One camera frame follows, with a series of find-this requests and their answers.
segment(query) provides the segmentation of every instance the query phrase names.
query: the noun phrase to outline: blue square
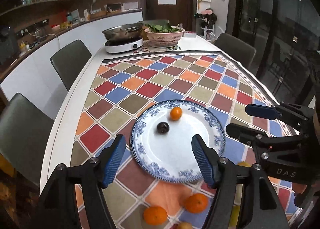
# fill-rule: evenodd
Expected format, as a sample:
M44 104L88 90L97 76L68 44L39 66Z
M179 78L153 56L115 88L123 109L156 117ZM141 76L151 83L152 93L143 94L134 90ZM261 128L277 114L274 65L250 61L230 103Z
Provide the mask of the blue square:
M116 89L109 92L105 98L110 100L113 103L119 103L123 98L125 98L128 94L130 94L130 91L122 88L117 87Z
M110 139L96 154L95 156L98 157L100 153L102 152L103 149L108 148L112 145L113 141L115 139ZM120 161L119 167L131 156L131 151L128 150L127 148L124 151L123 157Z
M244 152L244 144L234 139L226 137L226 147L223 156L231 160L234 164L242 161Z
M224 76L222 78L222 83L225 83L226 85L229 85L231 87L237 88L238 81L233 79L233 78L231 78L231 77Z
M119 73L115 75L114 77L111 77L109 80L116 83L121 84L123 81L127 80L131 75L125 74L125 73Z
M280 181L280 185L281 186L286 186L286 187L289 187L289 188L291 188L291 182L289 182L289 181L285 181L285 180L281 180Z
M162 69L166 68L167 66L168 66L167 64L156 62L156 63L153 63L151 66L148 66L148 68L151 68L154 70L162 70Z
M212 64L210 66L211 69L213 69L214 71L217 71L219 73L223 73L224 72L224 67L216 65L216 64Z
M281 126L275 121L269 121L270 133L276 137L282 137Z
M183 98L182 94L176 93L169 89L165 89L161 92L161 94L159 94L155 98L155 101L159 103L165 100L182 99L182 98Z
M286 211L287 214L294 214L295 211L297 210L297 207L294 204L294 198L295 198L294 192L291 192L289 205L288 205L288 208L287 208L287 211Z
M264 106L266 106L266 104L265 104L265 103L263 103L263 102L259 101L258 99L255 99L255 100L254 100L254 104L258 104L258 105L264 105Z
M179 220L181 222L187 222L187 223L190 223L192 224L193 226L195 227L198 227L198 228L202 228L203 224L204 224L204 221L209 213L209 209L211 207L211 204L212 204L212 201L213 199L212 198L208 198L208 206L207 208L201 212L201 213L198 213L198 214L192 214L188 211L184 211L180 217L179 217Z
M218 118L219 122L222 125L222 128L225 128L227 120L228 120L228 117L229 117L229 114L227 114L225 112L222 112L222 111L219 111L217 109L214 109L212 107L209 107L208 110L210 112L212 112L215 115L215 117Z

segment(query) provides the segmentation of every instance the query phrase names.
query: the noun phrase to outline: green vegetable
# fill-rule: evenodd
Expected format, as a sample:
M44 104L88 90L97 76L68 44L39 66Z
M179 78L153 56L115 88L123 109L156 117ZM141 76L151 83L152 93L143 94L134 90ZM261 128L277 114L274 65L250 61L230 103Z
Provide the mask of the green vegetable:
M165 25L154 25L154 24L146 24L149 27L150 32L156 33L172 33L182 31L181 28L172 27L170 23L166 23Z

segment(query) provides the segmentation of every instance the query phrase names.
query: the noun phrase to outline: wooden shelf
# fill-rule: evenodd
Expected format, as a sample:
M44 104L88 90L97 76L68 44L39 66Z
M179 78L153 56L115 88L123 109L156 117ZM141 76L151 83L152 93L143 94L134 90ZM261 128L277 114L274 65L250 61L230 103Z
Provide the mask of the wooden shelf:
M26 5L20 5L20 6L12 8L10 10L7 10L5 12L0 13L0 17L2 15L4 15L4 14L9 13L9 12L12 12L12 11L15 11L15 10L18 10L18 9L21 9L21 8L29 7L29 6L32 6L32 5L35 5L35 4L48 3L48 2L62 2L62 1L69 1L69 0L47 0L47 1L42 1L42 2L33 2L31 4L26 4Z

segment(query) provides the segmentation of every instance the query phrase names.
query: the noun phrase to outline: screw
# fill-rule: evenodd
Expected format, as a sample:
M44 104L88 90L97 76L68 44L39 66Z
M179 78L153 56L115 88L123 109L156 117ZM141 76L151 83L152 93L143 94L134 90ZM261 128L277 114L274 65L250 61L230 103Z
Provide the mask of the screw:
M98 162L98 158L97 157L92 157L91 159L89 159L89 162L91 163L91 164L94 164L94 163L97 163Z
M64 164L59 164L57 166L57 170L63 170L64 169Z
M223 163L223 164L227 164L229 160L227 158L225 158L225 157L222 157L222 158L219 159L219 161L221 163Z
M262 158L263 160L267 160L267 159L269 158L269 154L268 154L267 152L263 152L263 153L261 154L261 158Z
M254 169L256 169L256 170L262 169L262 167L261 167L259 164L257 164L257 163L254 163L254 164L252 165L252 167L253 167Z

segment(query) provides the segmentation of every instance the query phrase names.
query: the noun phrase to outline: dining table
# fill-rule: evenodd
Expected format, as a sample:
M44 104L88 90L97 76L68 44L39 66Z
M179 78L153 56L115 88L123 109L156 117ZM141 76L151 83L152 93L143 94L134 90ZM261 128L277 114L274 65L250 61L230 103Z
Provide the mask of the dining table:
M130 148L136 119L150 106L170 99L183 99L207 108L224 131L227 124L236 123L263 130L268 136L295 134L277 119L246 114L245 106L249 103L271 106L278 102L240 62L199 36L182 37L171 49L156 50L144 45L135 51L108 54L102 46L76 78L54 121L44 154L40 192L58 164L81 165L99 156L117 134L123 134L126 149L120 166L113 183L102 190L116 227L167 229L188 222L195 229L201 228L216 190L202 179L191 183L159 180L140 167ZM255 163L252 148L227 134L223 156L235 164ZM290 222L300 211L293 202L291 183L269 179ZM81 186L75 187L82 228L90 229ZM183 207L194 193L204 194L209 202L205 211L198 214ZM239 200L235 199L235 205L240 205ZM163 224L151 226L144 221L143 212L150 206L161 206L167 211Z

